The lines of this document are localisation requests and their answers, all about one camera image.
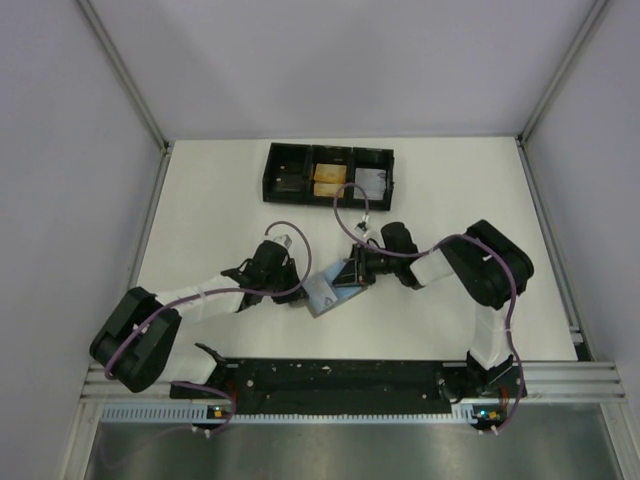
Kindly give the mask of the grey card holder wallet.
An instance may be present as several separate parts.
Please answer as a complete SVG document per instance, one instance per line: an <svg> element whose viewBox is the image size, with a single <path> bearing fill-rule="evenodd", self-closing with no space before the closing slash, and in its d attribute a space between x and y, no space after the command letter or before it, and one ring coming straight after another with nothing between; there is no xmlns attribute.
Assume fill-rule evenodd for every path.
<svg viewBox="0 0 640 480"><path fill-rule="evenodd" d="M332 284L345 265L346 262L340 260L310 275L303 284L308 295L305 305L313 318L334 310L366 291L365 287L336 287Z"/></svg>

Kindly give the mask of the gold credit card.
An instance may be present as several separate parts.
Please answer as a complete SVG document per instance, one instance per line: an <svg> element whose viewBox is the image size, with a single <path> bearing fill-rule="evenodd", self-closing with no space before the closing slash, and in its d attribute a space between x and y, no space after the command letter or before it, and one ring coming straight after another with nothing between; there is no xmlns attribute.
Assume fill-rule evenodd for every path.
<svg viewBox="0 0 640 480"><path fill-rule="evenodd" d="M344 196L344 188L342 184L315 182L313 186L313 195L315 197L335 197L342 198Z"/></svg>

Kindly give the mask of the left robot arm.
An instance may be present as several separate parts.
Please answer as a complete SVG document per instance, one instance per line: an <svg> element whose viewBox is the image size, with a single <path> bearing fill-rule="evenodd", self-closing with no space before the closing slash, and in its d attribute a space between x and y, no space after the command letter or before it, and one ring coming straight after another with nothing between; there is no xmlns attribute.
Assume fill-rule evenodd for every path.
<svg viewBox="0 0 640 480"><path fill-rule="evenodd" d="M304 299L290 246L287 235L267 237L251 258L200 284L162 293L128 290L94 337L90 356L132 393L158 381L206 384L222 359L186 331L265 297L276 304Z"/></svg>

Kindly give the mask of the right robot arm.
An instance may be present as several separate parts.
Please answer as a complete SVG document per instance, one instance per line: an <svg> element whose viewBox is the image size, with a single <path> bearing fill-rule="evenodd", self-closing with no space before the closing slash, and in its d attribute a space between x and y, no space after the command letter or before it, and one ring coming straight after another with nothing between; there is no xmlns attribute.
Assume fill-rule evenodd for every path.
<svg viewBox="0 0 640 480"><path fill-rule="evenodd" d="M453 403L507 391L504 377L521 362L512 326L516 300L534 274L529 256L486 220L424 254L402 222L384 225L381 237L382 244L357 241L332 285L368 287L379 276L392 274L403 286L419 290L456 278L475 302L474 334L464 369L438 379L441 395Z"/></svg>

